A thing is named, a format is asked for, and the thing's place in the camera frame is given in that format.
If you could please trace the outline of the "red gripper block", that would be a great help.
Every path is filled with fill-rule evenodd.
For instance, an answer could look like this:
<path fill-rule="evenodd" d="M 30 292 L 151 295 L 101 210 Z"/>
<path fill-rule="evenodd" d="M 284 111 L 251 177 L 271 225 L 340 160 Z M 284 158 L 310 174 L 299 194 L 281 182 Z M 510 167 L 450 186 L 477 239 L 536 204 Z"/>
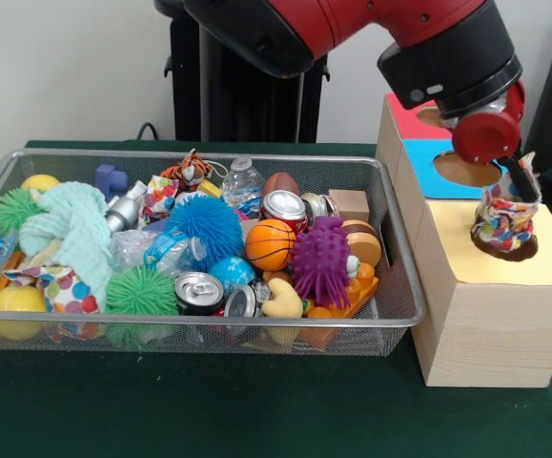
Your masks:
<path fill-rule="evenodd" d="M 500 160 L 519 201 L 541 201 L 542 192 L 533 171 L 534 153 L 513 155 L 521 143 L 525 88 L 518 81 L 505 94 L 463 115 L 450 129 L 454 152 L 469 163 Z"/>

